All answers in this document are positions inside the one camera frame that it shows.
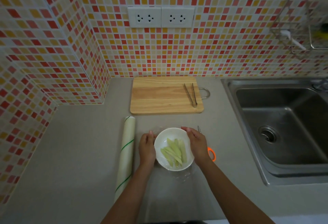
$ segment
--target forearm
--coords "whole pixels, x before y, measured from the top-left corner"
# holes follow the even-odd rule
[[[152,166],[140,165],[101,224],[133,224],[138,217]]]
[[[274,223],[211,160],[204,161],[199,167],[230,224]]]

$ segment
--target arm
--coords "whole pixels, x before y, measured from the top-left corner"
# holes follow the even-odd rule
[[[156,159],[154,140],[152,131],[142,135],[139,143],[140,165],[100,224],[133,224],[136,222]]]
[[[274,224],[274,222],[250,201],[211,160],[207,152],[206,138],[200,132],[187,127],[191,151],[195,162],[206,177],[210,189],[230,224]]]

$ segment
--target bowl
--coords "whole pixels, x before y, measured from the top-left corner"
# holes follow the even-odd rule
[[[173,165],[173,167],[171,167],[167,159],[163,156],[161,152],[161,148],[168,146],[167,143],[168,138],[173,141],[174,139],[181,139],[185,143],[187,162],[183,163],[182,166],[179,165],[178,167],[175,167],[175,165]],[[188,168],[194,161],[194,156],[190,149],[190,140],[187,135],[187,132],[180,128],[171,127],[160,132],[160,134],[157,136],[155,140],[154,146],[155,146],[157,161],[161,166],[163,166],[165,169],[169,171],[182,171]]]

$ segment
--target bowl rim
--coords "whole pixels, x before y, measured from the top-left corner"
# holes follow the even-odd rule
[[[156,143],[156,140],[157,140],[158,136],[159,136],[162,132],[164,132],[164,131],[166,131],[166,130],[168,130],[168,129],[179,129],[179,130],[181,130],[181,131],[187,133],[185,130],[183,130],[183,129],[181,129],[181,128],[178,128],[178,127],[169,127],[169,128],[166,128],[166,129],[162,130],[162,131],[157,135],[157,137],[156,137],[156,139],[155,139],[155,142],[154,142],[154,146],[155,146],[155,143]],[[191,163],[190,163],[186,168],[179,169],[179,170],[172,170],[172,169],[166,168],[166,167],[164,167],[164,166],[163,166],[163,165],[157,160],[157,158],[156,158],[156,160],[157,160],[157,162],[158,162],[163,168],[167,169],[168,171],[183,171],[183,170],[187,169],[188,167],[190,167],[191,164],[194,162],[195,157],[194,157],[193,154],[192,154],[192,156],[193,156],[193,159],[192,159]]]

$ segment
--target tiled wall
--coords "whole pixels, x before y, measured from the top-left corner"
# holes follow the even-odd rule
[[[81,0],[1,0],[10,61],[58,104],[102,103],[110,80]]]
[[[82,1],[113,77],[328,73],[327,57],[293,59],[270,34],[284,0]],[[193,27],[130,28],[127,6],[133,5],[195,6]],[[292,13],[295,21],[304,15],[303,5]]]
[[[44,134],[56,104],[0,57],[0,211]]]

